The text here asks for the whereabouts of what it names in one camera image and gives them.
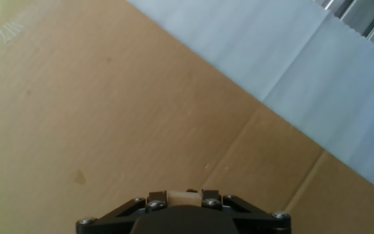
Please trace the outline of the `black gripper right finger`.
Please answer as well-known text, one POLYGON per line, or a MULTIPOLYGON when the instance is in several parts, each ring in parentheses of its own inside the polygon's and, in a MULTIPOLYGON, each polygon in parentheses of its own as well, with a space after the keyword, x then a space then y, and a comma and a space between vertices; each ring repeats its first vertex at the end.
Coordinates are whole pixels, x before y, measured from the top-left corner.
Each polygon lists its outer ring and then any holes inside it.
POLYGON ((218 190, 202 190, 202 208, 214 209, 227 215, 238 233, 291 234, 291 216, 285 211, 269 213, 242 198, 218 190))

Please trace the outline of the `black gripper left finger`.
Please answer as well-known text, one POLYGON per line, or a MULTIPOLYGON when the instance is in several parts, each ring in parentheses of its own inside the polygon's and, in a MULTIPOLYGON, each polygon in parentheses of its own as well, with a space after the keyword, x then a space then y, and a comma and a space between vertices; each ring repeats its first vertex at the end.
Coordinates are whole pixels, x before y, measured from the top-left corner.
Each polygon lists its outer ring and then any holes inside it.
POLYGON ((168 207, 166 191, 150 192, 148 197, 133 198, 100 218, 86 217, 75 224, 76 234, 126 234, 135 221, 152 211, 168 207))

